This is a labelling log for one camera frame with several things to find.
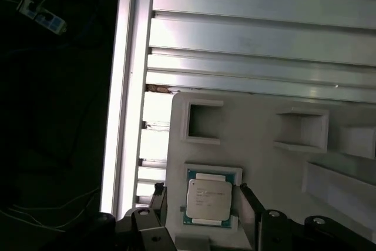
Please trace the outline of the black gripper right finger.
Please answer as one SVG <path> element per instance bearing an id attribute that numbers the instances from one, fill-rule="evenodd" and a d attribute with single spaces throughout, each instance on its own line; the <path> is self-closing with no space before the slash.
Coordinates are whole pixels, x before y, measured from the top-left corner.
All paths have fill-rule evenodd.
<path id="1" fill-rule="evenodd" d="M 242 183 L 239 220 L 253 250 L 375 250 L 375 243 L 321 215 L 299 224 L 283 212 L 267 210 Z"/>

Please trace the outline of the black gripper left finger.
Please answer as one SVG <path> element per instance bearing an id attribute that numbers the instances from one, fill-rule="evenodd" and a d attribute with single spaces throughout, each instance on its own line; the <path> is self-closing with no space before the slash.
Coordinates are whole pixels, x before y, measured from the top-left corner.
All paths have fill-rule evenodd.
<path id="1" fill-rule="evenodd" d="M 148 207 L 129 210 L 118 222 L 102 216 L 96 246 L 99 250 L 173 250 L 166 217 L 167 187 L 157 183 Z"/>

